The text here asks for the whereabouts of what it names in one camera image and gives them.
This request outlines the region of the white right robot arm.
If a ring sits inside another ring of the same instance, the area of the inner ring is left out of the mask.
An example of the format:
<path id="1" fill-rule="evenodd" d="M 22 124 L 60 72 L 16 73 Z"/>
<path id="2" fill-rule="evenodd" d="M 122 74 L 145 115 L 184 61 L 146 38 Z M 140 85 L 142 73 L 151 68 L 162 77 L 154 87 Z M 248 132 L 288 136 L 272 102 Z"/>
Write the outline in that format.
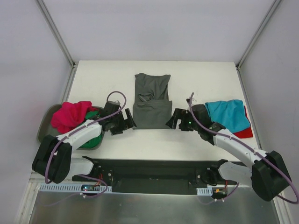
<path id="1" fill-rule="evenodd" d="M 268 153 L 247 145 L 225 126 L 213 122 L 203 105 L 194 105 L 188 110 L 176 108 L 166 126 L 181 131 L 196 131 L 202 140 L 227 151 L 242 162 L 242 165 L 225 159 L 216 162 L 200 177 L 208 185 L 216 186 L 231 180 L 250 186 L 265 201 L 280 196 L 287 187 L 294 187 L 278 152 Z"/>

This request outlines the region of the aluminium frame post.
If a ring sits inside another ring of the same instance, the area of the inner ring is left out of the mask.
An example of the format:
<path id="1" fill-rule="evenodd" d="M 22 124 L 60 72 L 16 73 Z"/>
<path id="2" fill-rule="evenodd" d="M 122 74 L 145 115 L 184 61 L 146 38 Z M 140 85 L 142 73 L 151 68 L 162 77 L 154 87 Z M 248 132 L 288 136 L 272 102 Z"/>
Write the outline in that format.
<path id="1" fill-rule="evenodd" d="M 256 42 L 258 41 L 260 36 L 262 35 L 263 31 L 267 27 L 268 23 L 270 22 L 270 20 L 272 19 L 273 15 L 275 14 L 275 12 L 277 11 L 277 9 L 279 8 L 279 6 L 281 5 L 282 2 L 283 2 L 282 0 L 274 0 L 272 2 L 271 6 L 267 10 L 265 16 L 261 20 L 261 22 L 260 22 L 259 26 L 257 27 L 256 31 L 254 32 L 253 36 L 251 37 L 251 39 L 250 39 L 246 49 L 244 50 L 240 60 L 235 64 L 237 70 L 240 70 L 240 68 L 244 64 L 245 60 L 247 59 L 250 52 L 252 51 L 254 45 L 256 44 Z"/>
<path id="2" fill-rule="evenodd" d="M 65 56 L 65 59 L 67 60 L 68 64 L 70 65 L 70 67 L 73 69 L 76 65 L 76 62 L 74 61 L 74 59 L 72 58 L 56 24 L 54 19 L 51 16 L 51 13 L 49 11 L 49 9 L 47 8 L 45 2 L 43 0 L 35 0 L 35 3 L 37 4 L 37 6 L 39 7 L 46 23 L 48 24 L 52 35 L 54 36 L 58 46 L 60 47 L 63 55 Z"/>

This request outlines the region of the grey t-shirt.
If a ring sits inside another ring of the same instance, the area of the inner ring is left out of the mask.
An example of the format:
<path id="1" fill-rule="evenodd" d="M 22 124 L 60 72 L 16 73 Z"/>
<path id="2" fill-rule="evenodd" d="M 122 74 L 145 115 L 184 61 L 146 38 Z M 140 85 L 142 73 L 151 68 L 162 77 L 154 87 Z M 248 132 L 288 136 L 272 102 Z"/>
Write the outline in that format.
<path id="1" fill-rule="evenodd" d="M 168 82 L 171 75 L 135 75 L 133 120 L 137 129 L 168 129 L 172 101 L 169 100 Z"/>

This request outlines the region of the green t-shirt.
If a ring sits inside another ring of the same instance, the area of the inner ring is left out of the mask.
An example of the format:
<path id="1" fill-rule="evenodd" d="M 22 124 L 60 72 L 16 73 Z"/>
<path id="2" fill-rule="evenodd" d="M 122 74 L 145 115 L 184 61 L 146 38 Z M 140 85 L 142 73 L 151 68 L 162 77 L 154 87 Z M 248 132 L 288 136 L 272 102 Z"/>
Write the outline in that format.
<path id="1" fill-rule="evenodd" d="M 87 119 L 90 119 L 93 116 L 99 115 L 99 111 L 89 111 L 85 115 L 85 121 Z M 99 136 L 92 138 L 91 140 L 87 141 L 85 144 L 83 144 L 80 148 L 83 150 L 91 150 L 92 148 L 98 146 L 102 142 L 103 135 L 100 134 Z"/>

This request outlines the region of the red folded t-shirt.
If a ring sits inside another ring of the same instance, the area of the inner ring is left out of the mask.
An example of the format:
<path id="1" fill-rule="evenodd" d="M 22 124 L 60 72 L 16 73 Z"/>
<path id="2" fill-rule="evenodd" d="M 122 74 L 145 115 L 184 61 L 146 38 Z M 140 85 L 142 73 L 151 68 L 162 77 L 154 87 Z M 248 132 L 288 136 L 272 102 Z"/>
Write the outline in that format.
<path id="1" fill-rule="evenodd" d="M 240 139 L 248 139 L 248 138 L 253 138 L 253 131 L 251 128 L 251 123 L 249 121 L 248 115 L 247 115 L 247 110 L 246 106 L 244 106 L 244 112 L 245 112 L 245 117 L 249 122 L 249 127 L 246 129 L 243 129 L 242 131 L 234 133 L 234 135 Z"/>

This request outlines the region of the left aluminium frame post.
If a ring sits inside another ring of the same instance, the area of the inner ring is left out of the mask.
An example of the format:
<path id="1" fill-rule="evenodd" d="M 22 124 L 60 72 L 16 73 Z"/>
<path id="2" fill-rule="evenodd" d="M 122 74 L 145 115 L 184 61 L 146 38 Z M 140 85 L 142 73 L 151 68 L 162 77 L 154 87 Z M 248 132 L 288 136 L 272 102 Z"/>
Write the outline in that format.
<path id="1" fill-rule="evenodd" d="M 35 3 L 37 4 L 37 6 L 39 7 L 46 23 L 48 24 L 52 35 L 54 36 L 58 46 L 60 47 L 63 55 L 65 56 L 65 59 L 67 60 L 68 64 L 70 65 L 70 67 L 73 69 L 76 65 L 76 62 L 74 61 L 74 59 L 72 58 L 56 24 L 54 19 L 51 16 L 51 13 L 49 11 L 49 9 L 47 8 L 45 2 L 43 0 L 35 0 Z"/>

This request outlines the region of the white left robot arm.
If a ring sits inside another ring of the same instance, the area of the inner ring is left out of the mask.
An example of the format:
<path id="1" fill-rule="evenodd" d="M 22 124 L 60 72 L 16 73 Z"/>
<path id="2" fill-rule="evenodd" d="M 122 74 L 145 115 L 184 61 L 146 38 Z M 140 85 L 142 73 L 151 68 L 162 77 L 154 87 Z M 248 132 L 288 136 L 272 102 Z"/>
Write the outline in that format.
<path id="1" fill-rule="evenodd" d="M 73 158 L 72 153 L 91 139 L 102 137 L 105 132 L 117 135 L 133 127 L 136 124 L 131 111 L 116 102 L 107 101 L 98 114 L 86 119 L 74 130 L 58 136 L 45 136 L 33 160 L 32 170 L 42 175 L 47 184 L 61 183 L 75 175 L 83 175 L 93 182 L 98 178 L 99 171 L 92 160 Z"/>

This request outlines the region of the right aluminium frame post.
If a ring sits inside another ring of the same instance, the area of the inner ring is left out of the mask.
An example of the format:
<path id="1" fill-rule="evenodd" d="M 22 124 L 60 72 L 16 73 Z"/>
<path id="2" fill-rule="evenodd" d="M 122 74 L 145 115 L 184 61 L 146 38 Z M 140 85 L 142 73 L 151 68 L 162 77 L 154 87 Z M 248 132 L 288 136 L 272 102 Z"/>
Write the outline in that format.
<path id="1" fill-rule="evenodd" d="M 240 70 L 240 68 L 244 64 L 245 60 L 247 59 L 250 52 L 252 51 L 254 45 L 256 44 L 256 42 L 258 41 L 260 36 L 262 35 L 263 31 L 267 27 L 268 23 L 270 22 L 270 20 L 272 19 L 273 15 L 275 14 L 275 12 L 277 11 L 277 9 L 279 8 L 279 6 L 281 5 L 282 2 L 283 2 L 282 0 L 274 0 L 272 2 L 271 6 L 267 10 L 265 16 L 261 20 L 261 22 L 260 22 L 259 26 L 257 27 L 256 31 L 254 32 L 253 36 L 251 37 L 251 39 L 250 39 L 246 49 L 244 50 L 240 60 L 235 64 L 237 70 Z"/>

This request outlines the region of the grey plastic bin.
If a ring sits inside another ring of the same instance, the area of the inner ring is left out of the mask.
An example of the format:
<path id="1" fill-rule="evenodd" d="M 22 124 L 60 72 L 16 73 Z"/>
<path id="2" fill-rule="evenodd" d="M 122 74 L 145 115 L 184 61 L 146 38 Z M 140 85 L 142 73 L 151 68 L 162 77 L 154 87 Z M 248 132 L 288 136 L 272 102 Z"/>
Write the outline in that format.
<path id="1" fill-rule="evenodd" d="M 45 113 L 45 115 L 41 121 L 39 130 L 38 130 L 38 134 L 37 134 L 37 139 L 40 143 L 42 142 L 43 138 L 46 135 L 49 135 L 49 134 L 53 135 L 53 136 L 60 135 L 59 131 L 56 128 L 54 128 L 50 122 L 52 120 L 53 114 L 55 112 L 57 112 L 59 109 L 61 109 L 61 107 L 62 107 L 62 104 L 53 105 Z"/>

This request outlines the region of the magenta t-shirt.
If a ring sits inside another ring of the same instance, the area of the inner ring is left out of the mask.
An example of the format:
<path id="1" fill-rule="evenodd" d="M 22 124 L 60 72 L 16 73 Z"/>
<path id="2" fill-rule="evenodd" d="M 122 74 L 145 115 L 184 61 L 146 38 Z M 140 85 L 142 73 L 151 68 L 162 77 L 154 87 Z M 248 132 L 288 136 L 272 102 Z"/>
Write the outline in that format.
<path id="1" fill-rule="evenodd" d="M 53 114 L 50 124 L 59 133 L 67 133 L 83 123 L 87 113 L 97 111 L 91 101 L 63 102 L 61 108 Z"/>

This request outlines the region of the teal folded t-shirt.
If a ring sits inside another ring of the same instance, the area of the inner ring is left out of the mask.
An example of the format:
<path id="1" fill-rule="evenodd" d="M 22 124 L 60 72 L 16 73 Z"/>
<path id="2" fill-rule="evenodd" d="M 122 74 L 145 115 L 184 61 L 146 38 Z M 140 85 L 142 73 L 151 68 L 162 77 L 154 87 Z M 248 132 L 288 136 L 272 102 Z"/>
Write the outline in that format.
<path id="1" fill-rule="evenodd" d="M 245 115 L 242 100 L 206 102 L 205 107 L 211 121 L 225 126 L 231 133 L 243 131 L 251 126 Z"/>

